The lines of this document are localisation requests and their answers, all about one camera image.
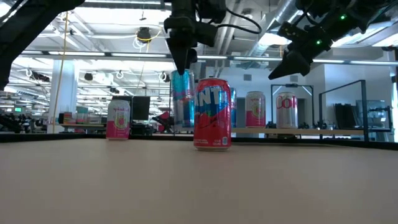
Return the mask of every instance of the white wall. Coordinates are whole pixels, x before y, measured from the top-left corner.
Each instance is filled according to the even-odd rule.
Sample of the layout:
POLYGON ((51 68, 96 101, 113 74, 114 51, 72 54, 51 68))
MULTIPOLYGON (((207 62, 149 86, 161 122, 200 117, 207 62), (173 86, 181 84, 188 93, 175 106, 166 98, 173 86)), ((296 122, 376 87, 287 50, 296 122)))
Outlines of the white wall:
MULTIPOLYGON (((387 55, 378 60, 387 61, 387 55)), ((249 91, 262 91, 266 96, 266 119, 271 120, 271 84, 290 83, 290 77, 282 77, 276 80, 269 80, 268 75, 271 72, 268 69, 249 69, 241 68, 224 68, 220 78, 228 81, 231 87, 235 87, 238 97, 245 97, 249 91), (252 81, 244 81, 243 75, 251 74, 252 81)), ((206 71, 207 76, 214 75, 210 69, 206 71)), ((300 74, 298 76, 299 85, 313 85, 314 87, 314 109, 315 123, 319 120, 319 99, 321 92, 345 85, 356 80, 366 80, 366 93, 368 100, 385 100, 386 105, 391 105, 391 78, 389 67, 383 66, 364 66, 364 65, 318 65, 305 77, 300 74)), ((306 99, 306 120, 308 124, 312 124, 311 96, 302 88, 291 89, 281 88, 278 93, 283 91, 292 91, 297 98, 306 99)), ((327 93, 323 98, 323 119, 335 122, 333 104, 349 103, 355 105, 356 100, 361 99, 360 84, 351 85, 340 90, 327 93)), ((274 122, 276 122, 276 114, 274 109, 274 122)))
MULTIPOLYGON (((311 72, 305 76, 305 82, 307 85, 313 86, 314 92, 314 117, 315 123, 319 120, 319 93, 324 92, 326 90, 325 87, 325 66, 319 65, 311 70, 311 72)), ((307 114, 311 114, 311 104, 307 106, 307 114)), ((326 102, 323 100, 323 110, 325 110, 326 102)), ((307 116, 307 123, 311 124, 310 116, 307 116)))
MULTIPOLYGON (((387 55, 378 60, 386 61, 387 55)), ((357 80, 366 81, 367 100, 384 100, 391 106, 392 85, 389 67, 363 65, 325 65, 325 86, 327 90, 339 87, 357 80)), ((325 119, 335 122, 333 104, 355 105, 361 100, 360 83, 344 87, 326 94, 325 119)))
MULTIPOLYGON (((271 121, 271 84, 287 84, 290 83, 290 77, 282 77, 276 80, 269 80, 268 75, 271 72, 268 69, 248 69, 244 70, 241 68, 224 68, 220 78, 228 81, 230 87, 236 89, 238 97, 246 97, 246 93, 249 91, 262 91, 266 96, 266 122, 271 121), (243 75, 251 74, 251 81, 244 81, 243 75)), ((299 85, 305 84, 305 78, 298 75, 299 85)), ((285 88, 282 87, 278 93, 283 91, 292 91, 296 94, 297 98, 310 99, 310 95, 302 88, 285 88)), ((274 107, 274 123, 276 122, 276 109, 274 107)))

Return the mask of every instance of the computer screen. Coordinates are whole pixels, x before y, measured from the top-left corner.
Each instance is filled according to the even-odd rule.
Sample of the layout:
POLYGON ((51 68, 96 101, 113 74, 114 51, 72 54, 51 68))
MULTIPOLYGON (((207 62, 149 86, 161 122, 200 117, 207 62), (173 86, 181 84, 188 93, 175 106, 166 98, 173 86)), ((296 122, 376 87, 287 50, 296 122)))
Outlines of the computer screen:
POLYGON ((148 120, 149 119, 149 96, 135 96, 132 98, 132 119, 148 120))
MULTIPOLYGON (((367 100, 367 106, 368 106, 368 111, 370 109, 376 109, 376 108, 385 108, 386 107, 386 102, 384 100, 367 100)), ((358 116, 360 118, 363 117, 362 113, 362 100, 357 100, 356 101, 356 107, 358 110, 358 116)), ((385 118, 387 116, 385 111, 372 111, 368 112, 368 118, 385 118)))

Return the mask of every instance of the desk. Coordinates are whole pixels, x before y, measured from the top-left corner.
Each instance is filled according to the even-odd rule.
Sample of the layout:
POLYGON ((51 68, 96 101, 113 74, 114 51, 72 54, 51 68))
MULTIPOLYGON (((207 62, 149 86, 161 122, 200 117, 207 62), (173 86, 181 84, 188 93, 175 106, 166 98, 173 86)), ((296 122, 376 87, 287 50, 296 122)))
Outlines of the desk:
POLYGON ((68 132, 69 129, 84 129, 86 130, 94 130, 94 131, 105 131, 106 128, 103 124, 60 124, 63 128, 65 128, 65 132, 68 132))
POLYGON ((396 224, 398 152, 74 139, 0 144, 0 223, 396 224))

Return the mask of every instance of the red soda can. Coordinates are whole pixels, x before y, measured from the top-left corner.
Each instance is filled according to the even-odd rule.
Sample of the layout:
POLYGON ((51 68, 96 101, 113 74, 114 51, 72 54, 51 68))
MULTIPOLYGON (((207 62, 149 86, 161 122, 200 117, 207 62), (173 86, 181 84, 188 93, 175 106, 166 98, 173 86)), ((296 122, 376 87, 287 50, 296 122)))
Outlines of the red soda can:
POLYGON ((231 146, 231 89, 218 78, 200 80, 195 96, 193 145, 200 151, 231 146))

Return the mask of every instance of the workbench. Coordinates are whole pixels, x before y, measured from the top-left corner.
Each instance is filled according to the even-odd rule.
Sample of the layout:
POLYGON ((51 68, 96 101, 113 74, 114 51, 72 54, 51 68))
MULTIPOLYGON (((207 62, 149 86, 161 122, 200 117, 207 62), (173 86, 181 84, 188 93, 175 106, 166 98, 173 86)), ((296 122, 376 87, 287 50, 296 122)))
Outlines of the workbench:
POLYGON ((398 220, 398 152, 73 139, 0 144, 0 223, 375 224, 398 220))

